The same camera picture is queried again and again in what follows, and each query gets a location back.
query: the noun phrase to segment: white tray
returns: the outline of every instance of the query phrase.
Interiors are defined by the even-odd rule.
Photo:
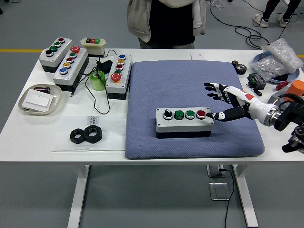
[[[46,87],[46,86],[50,87],[51,94],[54,96],[49,110],[47,110],[45,112],[35,112],[35,111],[32,111],[32,110],[27,110],[27,109],[22,107],[22,103],[23,103],[26,95],[28,94],[29,89],[34,89],[35,87]],[[56,109],[56,107],[57,107],[57,105],[60,101],[61,94],[62,94],[61,88],[57,85],[48,85],[48,84],[32,85],[21,96],[21,98],[18,102],[18,106],[22,111],[24,111],[25,113],[31,114],[31,115],[47,115],[47,114],[51,113],[52,111],[54,111]]]

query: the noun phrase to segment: black shirt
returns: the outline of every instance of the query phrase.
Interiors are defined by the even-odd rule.
[[[149,25],[152,42],[172,46],[194,42],[192,4],[170,8],[158,0],[152,0]]]

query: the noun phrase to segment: gray floor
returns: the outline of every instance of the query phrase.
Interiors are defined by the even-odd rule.
[[[104,38],[107,48],[139,48],[126,26],[127,0],[23,0],[0,1],[0,49],[44,49],[57,37]],[[240,0],[213,7],[216,17],[228,24],[248,26],[269,42],[283,30],[277,16],[269,27],[254,27],[256,9]],[[248,0],[264,10],[266,1]],[[277,13],[286,9],[283,1]],[[303,2],[296,13],[304,12]],[[298,15],[282,34],[296,54],[304,54],[304,18]],[[256,43],[266,45],[261,40]],[[206,34],[196,38],[197,49],[252,49],[233,27],[212,17],[207,5]],[[0,52],[0,129],[3,128],[39,53]],[[303,227],[303,165],[257,166],[247,176],[261,228]],[[0,227],[66,227],[76,175],[70,166],[0,165]],[[80,222],[86,227],[224,227],[226,202],[210,199],[205,166],[93,166]],[[231,178],[225,178],[230,184]],[[232,197],[227,227],[245,228],[237,192]]]

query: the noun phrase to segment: white table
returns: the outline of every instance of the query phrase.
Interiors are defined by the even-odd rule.
[[[193,52],[203,53],[205,60],[231,62],[236,60],[248,67],[246,76],[239,76],[243,89],[255,95],[250,88],[245,86],[247,75],[253,73],[250,62],[253,57],[260,54],[260,50],[156,50],[156,49],[114,49],[120,54],[131,54],[133,62],[151,60],[191,60],[190,54]],[[95,66],[95,60],[91,59],[86,69],[89,72]],[[24,91],[35,84],[54,84],[51,73],[43,71],[39,62],[36,63],[31,75],[26,82]],[[300,70],[300,80],[304,80],[304,73]],[[259,99],[267,102],[271,94],[275,92],[275,85],[267,84],[262,91],[263,96]],[[97,96],[97,107],[101,111],[106,111],[107,103],[105,92],[94,92]],[[110,100],[111,110],[106,116],[126,117],[128,100]],[[248,227],[257,227],[257,220],[249,195],[245,170],[248,165],[254,164],[303,164],[304,155],[299,152],[284,153],[281,150],[283,144],[288,143],[290,134],[295,128],[291,123],[284,131],[278,132],[273,127],[266,127],[258,123],[259,131],[265,145],[265,152],[257,157],[243,158],[196,158],[196,159],[152,159],[152,160],[128,160],[124,156],[124,151],[115,152],[51,152],[54,135],[57,131],[57,123],[61,116],[92,116],[98,115],[93,109],[93,99],[82,83],[73,97],[70,92],[63,92],[62,99],[57,109],[46,116],[33,116],[25,114],[18,108],[16,102],[1,134],[0,134],[0,162],[30,162],[48,164],[72,164],[76,167],[78,180],[72,204],[68,227],[78,227],[86,179],[89,165],[94,164],[231,164],[234,171],[238,188],[243,204],[244,214]]]

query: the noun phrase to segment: pant leg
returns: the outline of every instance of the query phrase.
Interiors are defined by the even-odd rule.
[[[287,10],[283,15],[283,19],[290,19],[291,15],[295,12],[295,9],[298,8],[301,0],[290,0]]]
[[[173,46],[173,49],[194,49],[194,42],[186,45]]]
[[[279,4],[280,0],[268,0],[266,4],[266,9],[263,14],[263,19],[269,19],[272,12],[275,10],[276,6]]]
[[[139,38],[138,38],[138,40],[139,40],[139,44],[141,46],[141,49],[172,49],[172,46],[167,46],[165,44],[160,44],[160,43],[151,42],[151,41],[146,43]]]

